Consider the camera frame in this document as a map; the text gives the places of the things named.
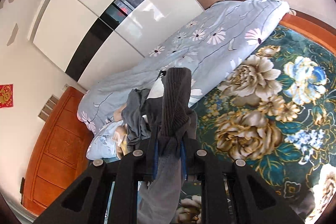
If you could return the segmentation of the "beige and yellow knit sweater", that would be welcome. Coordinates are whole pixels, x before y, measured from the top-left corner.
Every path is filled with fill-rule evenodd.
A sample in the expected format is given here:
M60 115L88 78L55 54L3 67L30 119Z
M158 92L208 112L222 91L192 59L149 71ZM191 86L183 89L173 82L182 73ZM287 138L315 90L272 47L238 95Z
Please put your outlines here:
M121 122L121 125L117 126L113 137L116 143L116 156L119 160L129 153L127 148L127 124L123 124L122 120L122 111L124 108L126 108L126 104L122 105L113 114L114 121Z

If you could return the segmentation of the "teal floral bed blanket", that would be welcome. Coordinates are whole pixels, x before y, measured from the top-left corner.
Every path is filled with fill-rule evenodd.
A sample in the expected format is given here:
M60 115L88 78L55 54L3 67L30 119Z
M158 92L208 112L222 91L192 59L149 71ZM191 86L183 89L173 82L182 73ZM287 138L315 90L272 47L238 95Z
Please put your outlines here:
M335 56L284 26L195 104L197 139L243 159L306 222L335 196Z

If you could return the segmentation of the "wall switch panel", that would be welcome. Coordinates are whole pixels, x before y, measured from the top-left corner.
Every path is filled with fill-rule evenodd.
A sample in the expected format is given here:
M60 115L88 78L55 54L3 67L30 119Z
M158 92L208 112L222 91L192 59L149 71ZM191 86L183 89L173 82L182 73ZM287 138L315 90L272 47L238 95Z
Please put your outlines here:
M50 96L46 104L43 106L40 111L38 117L41 118L44 122L46 122L52 113L52 110L55 108L56 104L59 102L59 99L54 95Z

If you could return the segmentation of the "dark grey garment pile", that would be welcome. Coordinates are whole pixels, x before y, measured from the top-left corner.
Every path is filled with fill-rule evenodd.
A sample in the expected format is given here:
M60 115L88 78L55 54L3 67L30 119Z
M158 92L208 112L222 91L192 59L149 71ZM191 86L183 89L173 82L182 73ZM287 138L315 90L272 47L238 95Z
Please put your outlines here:
M121 116L127 124L127 148L134 151L138 148L140 141L151 135L148 121L145 114L145 103L147 99L162 98L164 86L162 79L166 71L160 71L151 89L133 89L127 98L126 107L122 110Z

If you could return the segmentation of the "light blue folded garment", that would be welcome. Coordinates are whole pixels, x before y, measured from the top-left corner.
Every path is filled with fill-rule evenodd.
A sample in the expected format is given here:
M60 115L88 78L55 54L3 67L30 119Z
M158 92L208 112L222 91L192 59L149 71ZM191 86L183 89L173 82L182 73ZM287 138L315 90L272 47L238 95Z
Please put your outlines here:
M88 160L117 158L116 143L113 137L119 125L121 125L121 122L111 122L100 130L87 149L86 157Z

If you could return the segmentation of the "white and black wardrobe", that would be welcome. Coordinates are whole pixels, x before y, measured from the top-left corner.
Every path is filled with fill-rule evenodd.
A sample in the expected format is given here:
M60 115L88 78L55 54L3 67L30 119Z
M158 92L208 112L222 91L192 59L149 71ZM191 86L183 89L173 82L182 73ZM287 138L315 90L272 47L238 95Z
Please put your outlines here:
M33 43L84 88L128 70L201 14L197 0L49 0Z

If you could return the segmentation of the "grey floral duvet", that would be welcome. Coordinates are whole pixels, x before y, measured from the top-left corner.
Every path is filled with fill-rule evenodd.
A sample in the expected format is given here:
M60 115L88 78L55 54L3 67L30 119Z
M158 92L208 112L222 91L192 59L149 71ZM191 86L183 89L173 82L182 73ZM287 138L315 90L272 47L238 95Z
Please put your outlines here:
M221 1L185 24L130 70L109 75L81 99L77 118L92 133L113 121L133 89L152 88L160 71L188 68L193 105L222 82L290 10L280 0Z

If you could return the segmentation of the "dark grey sweatpants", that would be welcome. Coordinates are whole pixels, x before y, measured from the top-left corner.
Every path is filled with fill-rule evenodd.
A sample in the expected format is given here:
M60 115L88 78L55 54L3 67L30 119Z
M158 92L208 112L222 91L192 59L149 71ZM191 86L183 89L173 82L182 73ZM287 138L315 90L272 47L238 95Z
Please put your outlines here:
M170 68L161 79L163 95L145 104L150 130L158 137L158 169L152 182L142 182L137 223L170 223L183 184L181 141L195 138L197 115L189 108L191 71Z

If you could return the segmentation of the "red wall decoration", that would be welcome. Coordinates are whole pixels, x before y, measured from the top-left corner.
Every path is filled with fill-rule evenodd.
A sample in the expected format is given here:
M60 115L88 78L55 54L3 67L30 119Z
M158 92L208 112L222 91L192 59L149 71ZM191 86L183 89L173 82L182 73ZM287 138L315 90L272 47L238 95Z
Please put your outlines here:
M0 108L13 107L13 84L0 86Z

